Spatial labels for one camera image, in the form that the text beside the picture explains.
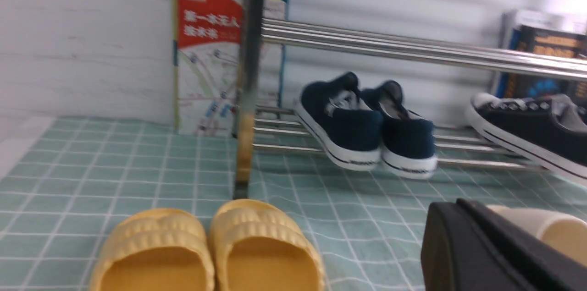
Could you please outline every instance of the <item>black shoe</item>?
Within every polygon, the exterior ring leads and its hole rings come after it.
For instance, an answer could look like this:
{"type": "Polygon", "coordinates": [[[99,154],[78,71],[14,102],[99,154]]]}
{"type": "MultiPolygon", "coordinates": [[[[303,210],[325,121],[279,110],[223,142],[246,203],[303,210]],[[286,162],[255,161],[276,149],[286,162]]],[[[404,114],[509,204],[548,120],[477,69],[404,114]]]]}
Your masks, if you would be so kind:
{"type": "Polygon", "coordinates": [[[492,142],[587,185],[587,125],[578,107],[560,94],[539,99],[498,99],[481,93],[465,115],[492,142]]]}
{"type": "Polygon", "coordinates": [[[365,109],[383,115],[381,155],[384,167],[398,176],[430,178],[438,158],[434,154],[434,124],[403,107],[402,86],[384,82],[361,92],[365,109]]]}
{"type": "Polygon", "coordinates": [[[295,113],[336,165],[372,170],[380,159],[383,117],[361,110],[359,94],[359,80],[352,72],[331,82],[313,82],[302,90],[295,113]]]}

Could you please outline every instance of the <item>shoe rack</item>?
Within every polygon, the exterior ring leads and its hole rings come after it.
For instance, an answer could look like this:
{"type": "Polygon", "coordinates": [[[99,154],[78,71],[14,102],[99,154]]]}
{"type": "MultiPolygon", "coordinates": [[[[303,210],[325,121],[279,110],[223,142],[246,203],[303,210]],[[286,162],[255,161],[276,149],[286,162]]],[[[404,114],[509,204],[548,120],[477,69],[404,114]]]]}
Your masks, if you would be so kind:
{"type": "MultiPolygon", "coordinates": [[[[265,19],[262,17],[263,1],[244,0],[243,4],[244,25],[241,33],[243,44],[239,52],[237,79],[238,109],[233,125],[233,136],[238,139],[237,168],[233,190],[235,199],[247,198],[248,196],[248,182],[254,150],[280,154],[323,154],[321,149],[312,147],[254,143],[255,133],[275,136],[310,136],[299,122],[257,117],[257,113],[271,113],[277,116],[293,114],[292,110],[288,109],[256,106],[262,41],[391,59],[470,67],[477,70],[549,76],[568,80],[587,80],[587,60],[564,59],[505,49],[471,47],[436,40],[265,19]]],[[[459,129],[457,126],[437,126],[437,128],[459,129]]],[[[436,135],[436,141],[438,149],[513,155],[511,152],[477,137],[436,135]]],[[[438,160],[438,163],[467,168],[513,170],[541,168],[533,164],[476,159],[442,158],[438,160]]]]}

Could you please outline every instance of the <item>floor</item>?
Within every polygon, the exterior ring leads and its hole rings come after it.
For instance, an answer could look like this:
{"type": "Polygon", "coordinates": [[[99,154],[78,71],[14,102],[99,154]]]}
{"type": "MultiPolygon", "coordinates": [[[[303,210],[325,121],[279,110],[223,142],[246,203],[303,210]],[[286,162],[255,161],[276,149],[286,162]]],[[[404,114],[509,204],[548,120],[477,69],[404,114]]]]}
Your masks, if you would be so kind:
{"type": "MultiPolygon", "coordinates": [[[[19,134],[42,129],[31,123],[19,134]]],[[[177,136],[146,122],[57,119],[0,181],[0,291],[85,290],[107,235],[141,210],[184,209],[208,228],[231,199],[234,153],[233,139],[177,136]]],[[[415,181],[342,170],[324,157],[255,154],[250,197],[298,222],[321,253],[327,291],[424,291],[419,254],[435,201],[587,219],[586,189],[550,174],[440,168],[415,181]]]]}

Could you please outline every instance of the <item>yellow slipper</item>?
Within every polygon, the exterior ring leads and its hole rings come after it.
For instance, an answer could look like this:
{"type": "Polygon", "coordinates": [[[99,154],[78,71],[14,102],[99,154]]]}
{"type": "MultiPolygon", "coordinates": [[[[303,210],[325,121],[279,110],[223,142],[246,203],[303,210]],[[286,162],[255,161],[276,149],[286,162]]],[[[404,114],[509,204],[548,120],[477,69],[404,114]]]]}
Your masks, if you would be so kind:
{"type": "Polygon", "coordinates": [[[202,224],[178,209],[151,209],[113,230],[88,291],[213,291],[214,264],[202,224]]]}
{"type": "Polygon", "coordinates": [[[220,291],[322,291],[324,267],[302,230],[276,207],[252,199],[222,205],[208,245],[220,291]]]}

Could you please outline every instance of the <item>wall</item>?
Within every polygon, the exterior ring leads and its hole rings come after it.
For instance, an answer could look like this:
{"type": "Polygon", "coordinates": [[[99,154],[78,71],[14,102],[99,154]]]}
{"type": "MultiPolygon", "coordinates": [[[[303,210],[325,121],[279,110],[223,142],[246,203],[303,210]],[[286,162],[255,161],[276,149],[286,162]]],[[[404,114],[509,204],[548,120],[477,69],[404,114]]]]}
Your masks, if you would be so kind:
{"type": "MultiPolygon", "coordinates": [[[[291,0],[290,19],[495,47],[501,13],[574,0],[291,0]]],[[[0,0],[0,114],[172,121],[169,0],[0,0]]],[[[404,86],[408,106],[462,123],[490,72],[290,47],[285,103],[305,82],[358,72],[404,86]]]]}

